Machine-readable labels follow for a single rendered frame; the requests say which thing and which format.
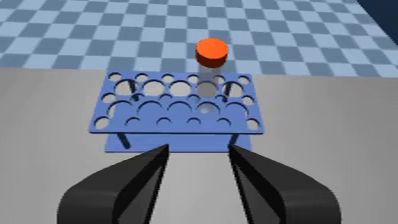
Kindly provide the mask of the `blue tube rack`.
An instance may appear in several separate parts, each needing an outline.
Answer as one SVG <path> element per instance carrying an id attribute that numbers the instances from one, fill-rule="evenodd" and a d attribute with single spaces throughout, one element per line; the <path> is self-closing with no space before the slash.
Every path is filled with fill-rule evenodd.
<path id="1" fill-rule="evenodd" d="M 89 132 L 106 136 L 108 153 L 161 145 L 190 153 L 247 148 L 265 132 L 252 76 L 106 72 Z"/>

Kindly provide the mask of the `orange capped centrifuge tube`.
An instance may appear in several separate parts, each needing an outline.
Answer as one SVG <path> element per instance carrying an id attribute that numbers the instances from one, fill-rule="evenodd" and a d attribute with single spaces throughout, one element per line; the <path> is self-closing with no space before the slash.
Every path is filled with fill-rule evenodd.
<path id="1" fill-rule="evenodd" d="M 227 59 L 227 44 L 217 38 L 204 38 L 195 44 L 195 60 L 199 63 L 197 93 L 202 98 L 217 94 L 213 76 L 220 73 L 220 67 Z"/>

